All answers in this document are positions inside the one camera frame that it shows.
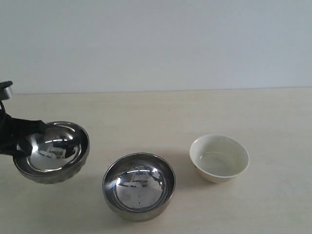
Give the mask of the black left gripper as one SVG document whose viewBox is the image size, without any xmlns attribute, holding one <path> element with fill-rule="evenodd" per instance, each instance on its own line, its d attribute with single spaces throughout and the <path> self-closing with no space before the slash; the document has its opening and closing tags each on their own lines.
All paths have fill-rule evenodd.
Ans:
<svg viewBox="0 0 312 234">
<path fill-rule="evenodd" d="M 0 115 L 0 154 L 8 156 L 30 156 L 32 143 L 29 135 L 44 134 L 46 124 L 42 120 L 13 118 Z"/>
</svg>

